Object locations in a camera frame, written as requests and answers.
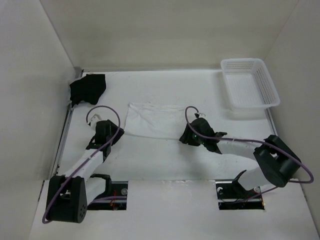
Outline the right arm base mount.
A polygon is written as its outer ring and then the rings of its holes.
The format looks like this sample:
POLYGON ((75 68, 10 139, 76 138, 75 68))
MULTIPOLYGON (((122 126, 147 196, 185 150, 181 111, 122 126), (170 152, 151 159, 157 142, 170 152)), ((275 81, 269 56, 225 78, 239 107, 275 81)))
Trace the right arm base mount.
POLYGON ((245 190, 238 182, 245 171, 234 179, 222 179, 215 182, 219 210, 264 210, 261 188, 245 190))

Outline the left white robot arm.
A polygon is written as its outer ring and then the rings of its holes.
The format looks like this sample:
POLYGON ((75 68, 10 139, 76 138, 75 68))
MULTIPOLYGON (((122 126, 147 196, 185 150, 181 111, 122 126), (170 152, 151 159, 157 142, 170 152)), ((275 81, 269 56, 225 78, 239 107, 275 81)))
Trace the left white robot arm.
POLYGON ((95 124, 95 134, 82 157, 71 169, 49 180, 42 217, 44 224, 53 221, 79 224, 84 220, 89 204, 97 197, 105 200, 112 195, 111 177, 94 171, 105 162, 111 147, 124 133, 109 119, 95 124))

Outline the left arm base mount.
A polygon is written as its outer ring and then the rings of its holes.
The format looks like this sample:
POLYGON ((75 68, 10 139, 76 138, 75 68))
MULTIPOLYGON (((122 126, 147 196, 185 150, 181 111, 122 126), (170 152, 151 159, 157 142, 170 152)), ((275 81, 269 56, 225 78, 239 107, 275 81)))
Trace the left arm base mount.
POLYGON ((125 211, 127 209, 128 181, 112 181, 107 174, 93 174, 90 180, 104 180, 105 190, 89 203, 89 211, 125 211))

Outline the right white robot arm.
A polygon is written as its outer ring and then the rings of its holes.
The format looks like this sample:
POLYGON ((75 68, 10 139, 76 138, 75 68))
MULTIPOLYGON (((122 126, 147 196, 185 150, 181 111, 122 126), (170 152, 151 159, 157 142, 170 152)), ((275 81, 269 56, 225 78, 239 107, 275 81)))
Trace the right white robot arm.
POLYGON ((231 190, 238 198, 245 197, 255 187, 268 184, 283 188, 300 168, 291 158, 268 146, 271 144, 297 158, 278 136, 270 135, 265 139, 265 144, 239 142, 232 140, 226 132, 215 132, 202 117, 186 125, 179 141, 194 147, 202 145, 212 153, 235 155, 256 161, 258 167, 244 170, 233 179, 231 190))

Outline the white tank top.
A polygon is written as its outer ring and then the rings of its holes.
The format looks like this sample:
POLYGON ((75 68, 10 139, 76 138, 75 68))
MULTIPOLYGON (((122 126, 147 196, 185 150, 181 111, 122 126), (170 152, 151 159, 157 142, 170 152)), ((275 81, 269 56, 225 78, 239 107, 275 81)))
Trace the white tank top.
POLYGON ((186 128, 185 107, 152 103, 129 103, 124 131, 128 135, 178 140, 186 128))

